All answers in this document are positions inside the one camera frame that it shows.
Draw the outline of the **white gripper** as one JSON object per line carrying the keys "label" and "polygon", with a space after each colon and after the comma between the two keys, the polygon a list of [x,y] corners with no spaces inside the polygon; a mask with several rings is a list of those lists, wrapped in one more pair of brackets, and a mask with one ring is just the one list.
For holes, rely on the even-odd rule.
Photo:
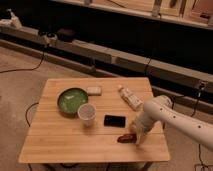
{"label": "white gripper", "polygon": [[129,126],[129,131],[136,135],[136,145],[140,144],[142,137],[149,131],[149,129],[149,117],[145,114],[137,115]]}

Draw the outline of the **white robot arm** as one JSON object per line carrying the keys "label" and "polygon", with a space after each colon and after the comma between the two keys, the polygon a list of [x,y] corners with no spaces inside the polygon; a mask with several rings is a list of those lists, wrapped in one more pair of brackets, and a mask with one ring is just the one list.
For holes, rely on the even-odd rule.
{"label": "white robot arm", "polygon": [[157,121],[167,123],[184,135],[213,151],[213,125],[186,116],[172,109],[172,101],[161,95],[143,103],[143,111],[130,124],[130,131],[136,135],[139,145],[142,136],[152,130]]}

